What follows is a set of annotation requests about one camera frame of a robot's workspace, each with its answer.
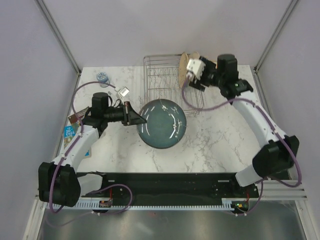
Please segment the blue and cream plate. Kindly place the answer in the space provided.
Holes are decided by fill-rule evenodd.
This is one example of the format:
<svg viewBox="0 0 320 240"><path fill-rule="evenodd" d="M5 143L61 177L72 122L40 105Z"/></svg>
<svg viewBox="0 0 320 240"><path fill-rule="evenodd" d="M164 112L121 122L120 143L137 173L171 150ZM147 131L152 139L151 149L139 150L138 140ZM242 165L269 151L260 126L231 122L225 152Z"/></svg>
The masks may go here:
<svg viewBox="0 0 320 240"><path fill-rule="evenodd" d="M189 55L190 59L198 60L200 58L200 54L197 51L194 51Z"/></svg>

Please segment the cream plate with yellow bird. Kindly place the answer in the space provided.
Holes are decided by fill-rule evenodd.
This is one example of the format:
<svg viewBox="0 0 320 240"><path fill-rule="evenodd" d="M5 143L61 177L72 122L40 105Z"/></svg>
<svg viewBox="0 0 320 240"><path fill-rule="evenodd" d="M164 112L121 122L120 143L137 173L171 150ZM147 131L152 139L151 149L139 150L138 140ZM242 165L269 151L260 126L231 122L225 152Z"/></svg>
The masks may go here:
<svg viewBox="0 0 320 240"><path fill-rule="evenodd" d="M185 82L186 74L188 72L187 65L189 62L189 55L183 52L180 57L179 67L178 67L178 84L182 88Z"/></svg>

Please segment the dark teal plate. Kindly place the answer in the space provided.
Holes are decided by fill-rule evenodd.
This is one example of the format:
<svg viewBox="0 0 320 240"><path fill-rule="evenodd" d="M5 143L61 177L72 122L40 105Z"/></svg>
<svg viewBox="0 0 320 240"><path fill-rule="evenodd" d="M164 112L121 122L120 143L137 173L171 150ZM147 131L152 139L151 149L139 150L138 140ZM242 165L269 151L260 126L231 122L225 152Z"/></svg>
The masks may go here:
<svg viewBox="0 0 320 240"><path fill-rule="evenodd" d="M185 135L187 118L182 108L168 99L155 99L145 104L139 115L146 123L137 125L141 140L155 149L175 146Z"/></svg>

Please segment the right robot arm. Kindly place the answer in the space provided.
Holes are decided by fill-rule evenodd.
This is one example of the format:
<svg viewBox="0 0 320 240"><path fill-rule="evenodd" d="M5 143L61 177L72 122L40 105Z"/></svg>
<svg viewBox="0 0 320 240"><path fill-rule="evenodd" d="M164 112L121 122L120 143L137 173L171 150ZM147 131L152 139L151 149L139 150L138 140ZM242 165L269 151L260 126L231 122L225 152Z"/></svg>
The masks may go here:
<svg viewBox="0 0 320 240"><path fill-rule="evenodd" d="M183 85L204 91L206 87L217 87L226 98L209 111L224 105L232 105L246 120L260 146L252 164L237 172L229 184L229 191L235 197L242 196L247 186L262 182L265 178L274 178L274 174L292 167L297 171L297 182L281 184L296 188L302 183L302 173L297 161L299 140L295 135L288 136L264 110L250 83L239 77L238 61L233 54L221 54L217 62L200 56L190 57L186 65L186 77Z"/></svg>

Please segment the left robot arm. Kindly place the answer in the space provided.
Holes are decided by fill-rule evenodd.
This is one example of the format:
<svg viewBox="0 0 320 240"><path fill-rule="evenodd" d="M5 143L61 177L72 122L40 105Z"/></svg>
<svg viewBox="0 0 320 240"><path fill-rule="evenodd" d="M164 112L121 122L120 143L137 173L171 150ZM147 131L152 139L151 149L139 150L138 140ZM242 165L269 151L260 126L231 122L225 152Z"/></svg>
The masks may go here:
<svg viewBox="0 0 320 240"><path fill-rule="evenodd" d="M145 124L147 121L125 101L118 107L109 104L105 92L94 93L89 113L63 153L51 162L43 162L38 168L38 197L42 202L73 207L79 198L94 192L106 196L110 185L97 173L77 176L77 170L85 154L98 141L109 123L120 122L124 126Z"/></svg>

